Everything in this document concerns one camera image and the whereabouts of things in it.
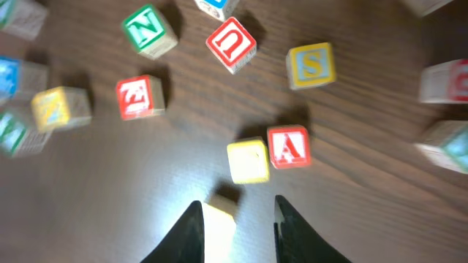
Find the yellow border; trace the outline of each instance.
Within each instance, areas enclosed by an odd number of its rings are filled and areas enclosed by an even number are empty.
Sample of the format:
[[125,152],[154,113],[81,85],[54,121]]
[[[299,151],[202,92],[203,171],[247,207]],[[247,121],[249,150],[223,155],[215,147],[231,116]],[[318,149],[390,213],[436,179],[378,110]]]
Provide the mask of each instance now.
[[[55,98],[53,98],[53,103],[61,102],[60,111],[61,111],[61,118],[58,119],[54,123],[47,123],[47,118],[41,114],[42,109],[44,106],[41,106],[40,102],[46,97],[52,94],[57,94]],[[67,96],[65,95],[64,87],[57,87],[52,88],[47,91],[39,92],[34,96],[31,102],[34,118],[36,119],[37,129],[40,132],[48,132],[52,131],[56,128],[66,126],[70,120],[70,112],[69,107],[67,104]]]
[[[296,54],[303,51],[310,51],[310,50],[318,50],[318,49],[326,49],[327,50],[327,60],[328,60],[328,71],[330,72],[330,76],[327,78],[316,79],[316,80],[309,80],[309,81],[301,81],[299,80],[299,71],[298,71],[298,62],[296,61],[295,57]],[[333,59],[333,52],[330,43],[320,43],[314,45],[306,45],[302,47],[294,47],[290,50],[290,63],[291,63],[291,70],[292,70],[292,83],[296,87],[309,87],[309,86],[319,86],[325,85],[336,81],[336,72],[335,72],[335,63]]]
[[255,147],[258,148],[259,153],[259,165],[265,167],[264,174],[256,174],[253,178],[247,178],[245,180],[236,180],[235,175],[233,176],[232,169],[231,170],[231,177],[234,183],[264,183],[270,180],[270,167],[268,163],[268,151],[266,148],[265,143],[262,140],[250,140],[250,141],[243,141],[243,142],[233,142],[227,146],[227,157],[229,159],[229,165],[233,165],[232,163],[232,156],[231,153],[234,150],[246,148],[246,147]]

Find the wooden table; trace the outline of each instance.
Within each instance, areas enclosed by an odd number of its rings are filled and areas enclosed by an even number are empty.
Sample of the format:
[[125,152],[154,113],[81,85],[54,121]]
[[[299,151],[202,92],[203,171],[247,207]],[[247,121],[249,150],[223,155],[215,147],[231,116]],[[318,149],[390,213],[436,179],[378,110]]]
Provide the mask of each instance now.
[[[50,65],[50,87],[94,97],[92,125],[56,132],[41,155],[0,159],[0,262],[139,262],[190,202],[230,182],[226,145],[278,123],[312,128],[314,165],[239,186],[233,262],[275,262],[276,194],[353,262],[468,261],[468,177],[412,145],[467,108],[418,103],[428,58],[402,4],[241,1],[235,16],[259,51],[231,75],[205,46],[219,22],[193,1],[151,2],[181,38],[157,61],[120,28],[144,0],[49,0],[35,42],[0,36],[1,54]],[[287,51],[327,41],[338,82],[291,91]],[[163,79],[167,115],[123,122],[115,84],[142,73]]]

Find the toy cube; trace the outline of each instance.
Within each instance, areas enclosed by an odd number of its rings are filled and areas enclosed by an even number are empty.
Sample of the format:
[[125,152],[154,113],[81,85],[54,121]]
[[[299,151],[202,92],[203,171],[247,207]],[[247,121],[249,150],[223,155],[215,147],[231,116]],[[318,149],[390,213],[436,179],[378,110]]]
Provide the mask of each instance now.
[[268,129],[270,160],[277,169],[306,167],[312,164],[309,133],[302,126]]
[[51,133],[39,133],[27,111],[6,110],[0,113],[0,147],[10,157],[40,153]]
[[257,42],[235,18],[229,18],[207,40],[206,45],[235,74],[257,53]]
[[117,97],[125,121],[165,113],[161,80],[152,76],[134,77],[117,84]]
[[150,4],[127,18],[123,27],[137,52],[146,58],[157,59],[178,43],[164,16]]
[[418,16],[425,16],[445,6],[453,0],[403,0],[403,2]]
[[441,121],[416,146],[437,166],[468,174],[468,121]]
[[235,234],[237,204],[219,195],[202,204],[205,226],[205,262],[225,262]]
[[31,104],[40,132],[72,129],[91,122],[88,94],[79,88],[52,88],[38,93]]
[[195,3],[205,13],[224,22],[232,15],[239,0],[195,0]]
[[290,87],[315,88],[335,82],[335,64],[329,43],[295,47],[286,57]]
[[30,100],[47,84],[46,66],[0,56],[0,100]]
[[30,0],[0,0],[0,30],[33,40],[39,34],[47,9]]
[[420,100],[426,103],[468,103],[468,59],[425,69]]
[[270,180],[266,146],[261,138],[229,144],[227,157],[234,183],[264,183]]

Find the green border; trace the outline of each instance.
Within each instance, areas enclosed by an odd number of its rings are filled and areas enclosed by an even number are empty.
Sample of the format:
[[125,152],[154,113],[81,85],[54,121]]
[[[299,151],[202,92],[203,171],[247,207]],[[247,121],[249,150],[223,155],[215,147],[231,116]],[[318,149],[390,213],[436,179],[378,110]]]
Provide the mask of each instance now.
[[[468,128],[463,128],[459,133],[457,133],[455,136],[452,136],[452,138],[457,138],[457,136],[459,136],[460,134],[463,134],[465,132],[468,132]],[[453,140],[448,140],[448,142],[446,142],[444,144],[444,146],[442,147],[442,149],[444,150],[444,153],[447,154],[448,157],[450,157],[450,159],[452,159],[453,162],[455,162],[456,164],[458,164],[460,166],[460,168],[464,171],[464,172],[468,172],[468,167],[465,166],[465,164],[462,164],[457,156],[454,156],[452,155],[448,150],[447,150],[447,146],[452,142]]]
[[[146,9],[150,9],[153,13],[154,13],[154,16],[156,17],[156,19],[158,20],[159,24],[161,24],[161,28],[162,28],[162,33],[159,34],[157,37],[153,38],[148,44],[142,46],[142,47],[139,47],[138,46],[138,43],[135,41],[135,38],[133,38],[132,34],[129,32],[126,24],[132,20],[133,18],[136,18],[140,13],[142,13],[144,10]],[[160,39],[162,36],[166,35],[166,28],[164,27],[164,23],[163,21],[161,20],[161,18],[158,16],[158,12],[156,12],[156,9],[153,7],[152,4],[147,4],[143,7],[141,7],[137,12],[133,13],[131,16],[129,16],[126,20],[124,20],[124,22],[122,23],[122,27],[124,28],[124,31],[125,31],[125,34],[127,35],[127,37],[132,41],[132,44],[136,47],[137,51],[138,52],[141,52],[143,51],[144,49],[146,49],[148,46],[152,45],[153,43],[155,43],[155,41],[157,41],[158,39]]]
[[[23,132],[21,133],[19,139],[18,139],[18,140],[16,141],[16,143],[13,145],[13,147],[12,147],[11,150],[5,150],[5,148],[3,148],[3,146],[0,147],[1,150],[2,150],[4,153],[8,154],[9,156],[14,156],[14,155],[15,155],[15,152],[16,152],[16,150],[17,150],[17,148],[18,148],[18,146],[20,145],[20,142],[22,142],[22,141],[25,139],[25,136],[26,136],[26,133],[28,132],[28,129],[26,128],[26,125],[25,125],[22,121],[18,120],[18,118],[16,117],[15,114],[12,114],[12,113],[10,113],[10,112],[5,112],[5,113],[8,113],[8,114],[10,114],[10,115],[13,115],[13,117],[16,118],[17,122],[21,123],[21,124],[23,125],[23,127],[24,127]],[[5,115],[5,113],[0,113],[0,120],[3,118],[3,116]]]
[[5,16],[5,19],[0,20],[0,29],[4,28],[6,26],[6,24],[8,22],[8,19],[12,15],[13,9],[15,8],[15,5],[16,5],[16,0],[12,0],[10,9],[7,11],[7,15]]

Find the tabletop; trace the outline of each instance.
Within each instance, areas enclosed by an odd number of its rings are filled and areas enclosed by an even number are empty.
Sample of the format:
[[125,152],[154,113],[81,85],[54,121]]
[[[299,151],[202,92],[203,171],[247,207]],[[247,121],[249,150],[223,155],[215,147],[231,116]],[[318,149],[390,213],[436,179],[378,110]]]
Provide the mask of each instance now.
[[[313,165],[276,170],[241,192],[232,262],[275,262],[273,203],[285,196],[352,262],[467,262],[468,177],[413,143],[464,106],[418,103],[429,58],[420,19],[394,0],[241,0],[234,16],[258,42],[231,75],[206,47],[220,22],[193,1],[48,0],[33,42],[0,34],[0,54],[50,67],[50,87],[92,94],[93,121],[55,132],[44,151],[0,159],[1,262],[139,262],[194,200],[232,184],[227,144],[269,126],[312,131]],[[139,56],[121,22],[161,10],[179,44]],[[337,81],[288,86],[290,48],[329,42]],[[164,116],[122,121],[119,80],[162,80]]]

